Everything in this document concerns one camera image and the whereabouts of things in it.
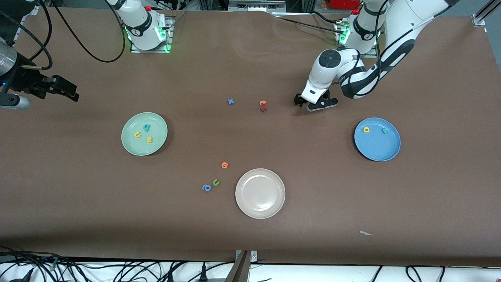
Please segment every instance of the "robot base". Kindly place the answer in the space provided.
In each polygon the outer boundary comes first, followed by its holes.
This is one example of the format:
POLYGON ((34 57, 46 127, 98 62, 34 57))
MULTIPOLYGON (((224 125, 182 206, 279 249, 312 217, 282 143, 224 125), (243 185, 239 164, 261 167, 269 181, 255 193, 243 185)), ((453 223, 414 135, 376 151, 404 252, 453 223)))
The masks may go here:
POLYGON ((153 54, 165 54, 170 53, 170 48, 172 45, 172 36, 174 35, 174 23, 176 22, 175 17, 165 17, 165 21, 160 23, 160 27, 169 27, 164 31, 159 31, 160 36, 165 37, 165 40, 161 42, 157 47, 151 50, 141 50, 137 48, 134 43, 130 46, 131 53, 153 53, 153 54))
MULTIPOLYGON (((294 105, 303 107, 304 103, 308 103, 308 101, 304 100, 301 97, 301 94, 296 94, 294 97, 294 105)), ((324 95, 318 99, 317 103, 311 104, 308 103, 308 107, 306 108, 308 111, 316 111, 316 110, 321 110, 321 109, 326 109, 326 108, 332 108, 338 104, 338 100, 336 98, 331 98, 331 93, 329 90, 327 90, 324 95)))

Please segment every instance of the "robotic arm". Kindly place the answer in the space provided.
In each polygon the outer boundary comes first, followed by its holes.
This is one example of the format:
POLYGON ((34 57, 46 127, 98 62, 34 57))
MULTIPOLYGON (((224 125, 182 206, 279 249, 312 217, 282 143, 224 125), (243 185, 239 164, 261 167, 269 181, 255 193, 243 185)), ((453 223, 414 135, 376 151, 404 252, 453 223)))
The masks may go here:
POLYGON ((346 25, 349 27, 339 40, 346 47, 338 50, 327 49, 317 57, 305 89, 294 99, 296 105, 308 102, 308 111, 335 106, 337 99, 330 98, 328 89, 336 78, 346 97, 358 99, 367 95, 374 90, 381 78, 409 54, 423 28, 436 16, 459 2, 396 0, 388 7, 388 1, 365 1, 360 14, 348 18, 346 25), (386 49, 378 61, 367 70, 360 60, 360 54, 370 51, 385 19, 386 49))
MULTIPOLYGON (((16 19, 22 18, 35 6, 34 0, 10 0, 0 2, 0 19, 8 20, 18 25, 16 19)), ((47 77, 40 70, 48 69, 38 67, 12 47, 13 41, 6 42, 0 37, 0 108, 26 109, 30 107, 30 100, 17 94, 8 93, 9 90, 32 94, 40 99, 45 99, 47 93, 59 94, 72 101, 78 101, 77 87, 59 75, 47 77)))
POLYGON ((125 24, 130 41, 141 50, 151 50, 165 41, 165 15, 145 8, 141 0, 106 0, 125 24))

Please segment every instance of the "metal bracket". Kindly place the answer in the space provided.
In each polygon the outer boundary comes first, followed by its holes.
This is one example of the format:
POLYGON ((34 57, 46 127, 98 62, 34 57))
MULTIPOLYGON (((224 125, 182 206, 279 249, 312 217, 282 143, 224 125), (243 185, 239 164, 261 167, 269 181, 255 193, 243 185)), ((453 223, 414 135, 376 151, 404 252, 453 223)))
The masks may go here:
POLYGON ((471 22, 473 23, 474 27, 483 27, 483 26, 485 26, 485 21, 481 20, 481 21, 478 22, 476 20, 476 16, 475 15, 471 15, 471 22))
POLYGON ((251 257, 252 254, 250 250, 240 251, 224 282, 247 282, 249 279, 251 257))
MULTIPOLYGON (((242 251, 236 251, 235 260, 238 259, 238 257, 240 256, 241 253, 242 253, 242 251)), ((258 250, 251 250, 250 251, 250 261, 256 262, 257 260, 258 260, 258 250)))
POLYGON ((476 14, 471 16, 471 21, 476 27, 485 26, 484 20, 501 6, 501 0, 489 0, 476 14))

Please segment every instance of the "brown table surface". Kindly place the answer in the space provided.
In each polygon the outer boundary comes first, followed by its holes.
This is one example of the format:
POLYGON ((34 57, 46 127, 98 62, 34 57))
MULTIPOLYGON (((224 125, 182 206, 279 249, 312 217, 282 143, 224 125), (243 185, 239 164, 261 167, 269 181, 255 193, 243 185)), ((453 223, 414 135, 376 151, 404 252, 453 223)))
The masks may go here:
MULTIPOLYGON (((62 10, 96 55, 120 51, 109 10, 62 10)), ((328 33, 259 12, 187 12, 172 53, 104 64, 51 15, 54 67, 44 74, 72 81, 81 98, 48 94, 30 97, 30 110, 0 111, 1 244, 93 257, 231 260, 257 249, 267 262, 501 264, 501 79, 469 18, 431 23, 367 97, 333 85, 339 105, 308 113, 292 100, 332 46, 328 33), (136 157, 120 134, 145 111, 169 134, 158 153, 136 157), (372 116, 402 137, 389 162, 354 146, 355 126, 372 116), (270 219, 235 201, 254 168, 286 187, 270 219), (202 191, 214 178, 221 184, 202 191)), ((46 25, 43 13, 26 21, 41 39, 46 25)), ((29 57, 37 46, 21 35, 16 48, 29 57)))

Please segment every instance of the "power cord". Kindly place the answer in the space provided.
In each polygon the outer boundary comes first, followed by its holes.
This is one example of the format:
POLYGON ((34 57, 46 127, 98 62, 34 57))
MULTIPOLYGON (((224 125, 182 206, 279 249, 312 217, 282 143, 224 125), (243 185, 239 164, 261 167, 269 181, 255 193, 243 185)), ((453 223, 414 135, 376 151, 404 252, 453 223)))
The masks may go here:
POLYGON ((169 272, 167 273, 167 282, 174 282, 174 275, 172 275, 172 266, 174 265, 174 262, 170 264, 169 272))
POLYGON ((327 28, 323 28, 323 27, 319 27, 319 26, 314 26, 314 25, 310 25, 310 24, 306 24, 306 23, 302 23, 302 22, 298 22, 298 21, 294 21, 294 20, 284 19, 282 17, 280 17, 280 19, 282 19, 284 21, 291 22, 291 23, 295 23, 295 24, 299 24, 299 25, 303 25, 303 26, 307 26, 307 27, 316 28, 316 29, 319 29, 319 30, 326 30, 326 31, 334 32, 334 33, 342 33, 342 31, 331 30, 331 29, 327 29, 327 28))
POLYGON ((125 50, 125 34, 122 30, 122 24, 120 22, 120 20, 118 19, 118 15, 117 13, 113 10, 113 7, 111 7, 111 5, 105 0, 104 1, 106 3, 106 5, 108 5, 108 7, 111 9, 111 12, 113 12, 113 15, 115 16, 115 19, 117 20, 118 22, 118 26, 120 28, 120 33, 122 34, 122 51, 120 51, 120 54, 112 59, 112 60, 103 60, 103 59, 100 59, 96 56, 94 56, 94 54, 92 54, 85 46, 84 44, 82 43, 82 41, 80 41, 80 39, 78 38, 78 36, 75 34, 75 32, 73 32, 73 29, 70 27, 70 25, 68 24, 68 22, 66 21, 65 17, 63 16, 63 14, 61 13, 61 11, 59 10, 59 8, 57 7, 56 3, 53 2, 54 4, 54 8, 56 8, 56 11, 58 12, 59 16, 61 17, 61 19, 63 20, 64 24, 66 25, 66 27, 68 28, 68 30, 71 32, 71 34, 73 35, 73 37, 77 40, 78 44, 80 44, 80 46, 85 50, 85 52, 87 52, 87 54, 89 54, 92 58, 100 61, 100 62, 103 62, 103 63, 112 63, 112 62, 115 62, 116 60, 118 60, 120 57, 122 57, 122 54, 124 53, 124 50, 125 50))
POLYGON ((335 23, 336 23, 336 21, 342 20, 342 18, 341 18, 341 19, 339 19, 339 20, 335 20, 335 21, 330 20, 330 19, 328 19, 328 18, 324 17, 321 13, 319 13, 319 12, 317 12, 317 11, 311 11, 311 12, 310 12, 310 14, 316 14, 317 16, 321 17, 324 21, 326 21, 326 22, 328 22, 328 23, 331 23, 331 24, 335 24, 335 23))
POLYGON ((419 273, 417 273, 417 270, 416 270, 413 266, 406 266, 406 267, 405 267, 405 274, 407 274, 407 277, 409 277, 409 279, 410 279, 412 282, 417 282, 416 280, 412 279, 412 277, 410 276, 410 274, 409 274, 409 269, 412 269, 412 270, 414 271, 414 273, 416 274, 417 279, 419 280, 419 282, 422 282, 422 281, 421 281, 421 277, 419 276, 419 273))
POLYGON ((7 15, 4 11, 0 10, 0 15, 4 16, 7 20, 9 20, 11 23, 19 26, 24 32, 26 32, 35 42, 40 46, 40 48, 44 51, 45 55, 47 56, 47 59, 49 60, 49 64, 47 67, 41 67, 41 70, 48 70, 52 68, 52 57, 49 54, 49 51, 45 48, 44 44, 33 34, 31 31, 29 31, 27 28, 25 28, 22 24, 16 22, 13 18, 11 18, 9 15, 7 15))
MULTIPOLYGON (((220 264, 216 264, 216 265, 214 265, 214 266, 211 266, 211 267, 207 268, 205 271, 209 271, 209 270, 211 270, 211 269, 213 269, 213 268, 216 268, 216 267, 218 267, 218 266, 221 266, 221 265, 224 265, 224 264, 228 264, 228 263, 234 263, 234 261, 227 261, 227 262, 222 262, 222 263, 220 263, 220 264)), ((193 280, 195 280, 195 279, 196 279, 198 276, 200 276, 201 274, 202 274, 202 273, 199 273, 199 274, 197 274, 197 275, 193 276, 193 277, 192 277, 190 280, 188 280, 187 282, 192 282, 193 280)))
MULTIPOLYGON (((44 0, 38 0, 38 3, 40 4, 40 6, 42 6, 42 9, 44 9, 45 17, 47 18, 47 25, 48 25, 49 31, 47 31, 47 37, 45 38, 45 41, 44 41, 44 46, 47 47, 47 44, 49 43, 49 41, 51 39, 51 35, 52 35, 51 16, 49 15, 49 11, 47 10, 47 7, 45 6, 44 0)), ((36 57, 38 57, 38 55, 40 55, 40 53, 42 51, 43 51, 42 48, 38 49, 38 51, 36 53, 34 53, 33 56, 31 56, 28 60, 30 60, 30 61, 34 60, 36 57)))
MULTIPOLYGON (((440 268, 442 268, 442 272, 440 273, 440 277, 438 278, 438 282, 442 282, 442 279, 443 279, 443 275, 445 274, 445 266, 441 266, 440 268)), ((422 282, 421 281, 421 277, 419 276, 419 273, 417 272, 417 270, 409 265, 409 266, 406 266, 405 267, 405 274, 407 274, 407 277, 409 277, 409 279, 412 281, 412 282, 417 282, 416 280, 412 279, 412 277, 410 276, 409 274, 409 269, 412 269, 414 271, 414 273, 416 274, 417 276, 417 279, 419 282, 422 282)))
POLYGON ((28 273, 25 274, 25 276, 22 279, 14 279, 11 280, 10 282, 30 282, 31 279, 31 274, 33 273, 34 268, 28 270, 28 273))
POLYGON ((13 265, 9 266, 6 270, 3 271, 0 276, 4 275, 9 269, 11 269, 14 266, 23 266, 23 265, 35 265, 38 267, 41 271, 41 275, 46 281, 46 274, 48 274, 52 278, 52 282, 59 282, 60 280, 63 279, 63 274, 68 271, 69 275, 73 278, 72 280, 74 281, 85 281, 85 282, 93 282, 89 278, 87 278, 84 270, 82 268, 89 268, 89 269, 101 269, 101 268, 107 268, 107 267, 118 267, 121 266, 122 269, 118 272, 117 276, 115 277, 115 281, 118 282, 124 282, 123 278, 125 275, 127 275, 132 269, 135 269, 137 267, 140 267, 141 270, 137 272, 134 276, 131 277, 130 281, 135 281, 138 279, 145 279, 144 277, 137 277, 141 273, 144 273, 145 271, 149 272, 153 277, 155 277, 157 282, 160 281, 160 278, 153 273, 149 268, 152 267, 153 265, 159 264, 161 261, 157 261, 155 263, 152 263, 147 266, 143 266, 142 264, 145 262, 137 263, 134 264, 134 262, 125 262, 124 264, 110 264, 110 265, 105 265, 105 266, 88 266, 82 263, 76 263, 72 258, 68 257, 62 257, 60 255, 54 254, 54 253, 49 253, 49 252, 30 252, 30 251, 15 251, 13 249, 7 248, 7 247, 2 247, 7 250, 8 252, 1 252, 0 256, 13 256, 15 259, 13 260, 8 260, 1 263, 13 263, 13 265), (55 270, 55 278, 51 274, 51 269, 55 270))
POLYGON ((198 282, 207 282, 207 273, 205 269, 205 261, 203 262, 202 265, 202 272, 200 272, 200 278, 198 279, 198 282))
POLYGON ((176 271, 176 269, 178 269, 181 265, 185 264, 185 263, 188 263, 189 261, 181 261, 180 263, 172 266, 172 264, 170 265, 171 266, 171 269, 167 272, 166 275, 164 276, 161 276, 160 279, 158 280, 158 282, 165 282, 170 275, 173 275, 174 274, 174 271, 176 271))
POLYGON ((376 274, 374 274, 374 277, 372 278, 371 282, 376 282, 377 275, 379 275, 379 272, 383 269, 383 266, 380 265, 379 268, 376 271, 376 274))

